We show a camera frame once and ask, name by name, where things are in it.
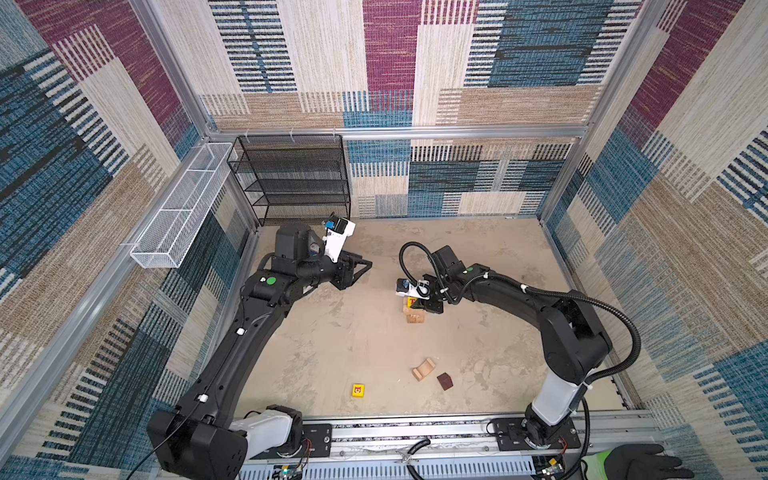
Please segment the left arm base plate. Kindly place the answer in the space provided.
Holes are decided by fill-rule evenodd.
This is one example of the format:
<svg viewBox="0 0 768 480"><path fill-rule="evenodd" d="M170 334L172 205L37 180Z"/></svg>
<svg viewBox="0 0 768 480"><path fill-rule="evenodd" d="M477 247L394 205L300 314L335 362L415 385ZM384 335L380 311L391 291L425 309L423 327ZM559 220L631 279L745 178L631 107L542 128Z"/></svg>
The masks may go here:
<svg viewBox="0 0 768 480"><path fill-rule="evenodd" d="M331 455L333 426L331 423L305 424L302 428L298 447L274 447L255 456L255 459L328 458Z"/></svg>

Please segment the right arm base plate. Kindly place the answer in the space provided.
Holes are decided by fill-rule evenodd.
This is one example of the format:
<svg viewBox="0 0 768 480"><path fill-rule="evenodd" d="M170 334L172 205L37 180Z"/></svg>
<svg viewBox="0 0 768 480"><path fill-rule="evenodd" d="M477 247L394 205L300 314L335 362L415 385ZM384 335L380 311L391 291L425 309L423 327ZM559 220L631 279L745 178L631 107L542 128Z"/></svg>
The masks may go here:
<svg viewBox="0 0 768 480"><path fill-rule="evenodd" d="M500 451L580 448L582 441L573 421L567 417L557 425L526 417L491 420L487 432L496 439Z"/></svg>

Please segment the black and green gloved hand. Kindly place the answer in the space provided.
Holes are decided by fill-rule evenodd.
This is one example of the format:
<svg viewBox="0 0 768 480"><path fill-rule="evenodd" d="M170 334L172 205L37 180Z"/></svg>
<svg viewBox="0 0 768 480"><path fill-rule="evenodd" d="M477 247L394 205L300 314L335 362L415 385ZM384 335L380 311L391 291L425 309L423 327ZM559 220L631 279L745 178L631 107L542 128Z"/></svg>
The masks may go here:
<svg viewBox="0 0 768 480"><path fill-rule="evenodd" d="M659 444L626 444L588 455L582 460L588 480L693 479L695 474Z"/></svg>

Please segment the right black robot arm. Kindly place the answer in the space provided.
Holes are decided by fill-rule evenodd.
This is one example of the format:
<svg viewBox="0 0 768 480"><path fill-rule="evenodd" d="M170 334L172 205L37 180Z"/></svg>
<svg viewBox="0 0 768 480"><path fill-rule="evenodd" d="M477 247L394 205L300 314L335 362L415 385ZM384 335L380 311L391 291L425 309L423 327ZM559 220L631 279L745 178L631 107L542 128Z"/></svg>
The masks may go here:
<svg viewBox="0 0 768 480"><path fill-rule="evenodd" d="M583 399L612 349L594 305L575 290L537 289L485 265L466 266L449 246L431 252L415 241L403 244L398 255L411 286L416 279L404 259L410 248L424 252L434 271L426 277L428 298L452 305L463 300L490 305L539 331L548 374L527 407L527 424L540 430L560 426Z"/></svg>

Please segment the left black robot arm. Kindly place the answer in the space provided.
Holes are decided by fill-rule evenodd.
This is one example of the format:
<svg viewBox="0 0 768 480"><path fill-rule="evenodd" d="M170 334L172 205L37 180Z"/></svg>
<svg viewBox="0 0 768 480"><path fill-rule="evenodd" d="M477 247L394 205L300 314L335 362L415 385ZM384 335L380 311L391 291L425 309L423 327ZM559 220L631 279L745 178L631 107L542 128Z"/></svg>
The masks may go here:
<svg viewBox="0 0 768 480"><path fill-rule="evenodd" d="M332 216L323 227L323 234L305 223L278 229L273 251L241 287L233 321L207 365L172 410L151 417L151 454L163 470L188 479L235 479L245 461L267 450L296 455L304 448L300 411L270 405L238 420L235 410L293 305L323 283L345 290L372 267L344 248L354 222Z"/></svg>

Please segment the wood arch block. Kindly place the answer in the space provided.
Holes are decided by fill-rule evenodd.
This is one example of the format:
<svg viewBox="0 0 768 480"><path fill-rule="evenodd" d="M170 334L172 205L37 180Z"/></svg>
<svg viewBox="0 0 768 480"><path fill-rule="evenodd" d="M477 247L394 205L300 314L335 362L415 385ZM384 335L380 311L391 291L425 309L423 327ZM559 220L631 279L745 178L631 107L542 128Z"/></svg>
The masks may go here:
<svg viewBox="0 0 768 480"><path fill-rule="evenodd" d="M428 377L436 368L436 363L430 357L427 357L417 367L411 369L412 375L417 381L423 381Z"/></svg>

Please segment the dark red triangular block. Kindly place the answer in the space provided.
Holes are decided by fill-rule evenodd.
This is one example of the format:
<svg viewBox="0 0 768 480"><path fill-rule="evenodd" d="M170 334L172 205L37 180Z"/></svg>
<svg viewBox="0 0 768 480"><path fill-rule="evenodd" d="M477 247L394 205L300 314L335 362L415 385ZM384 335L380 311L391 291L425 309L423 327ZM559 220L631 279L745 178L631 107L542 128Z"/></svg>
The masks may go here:
<svg viewBox="0 0 768 480"><path fill-rule="evenodd" d="M437 380L444 391L447 391L454 386L452 377L447 372L439 374Z"/></svg>

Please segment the small yellow letter cube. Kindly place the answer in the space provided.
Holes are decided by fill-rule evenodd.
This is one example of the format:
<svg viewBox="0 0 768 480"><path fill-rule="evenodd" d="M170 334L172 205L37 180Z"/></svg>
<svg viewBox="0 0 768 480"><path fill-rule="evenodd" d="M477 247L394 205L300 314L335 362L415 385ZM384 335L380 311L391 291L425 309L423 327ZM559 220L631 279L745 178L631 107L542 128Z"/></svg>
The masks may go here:
<svg viewBox="0 0 768 480"><path fill-rule="evenodd" d="M365 395L365 386L363 384L354 384L351 395L353 398L363 398Z"/></svg>

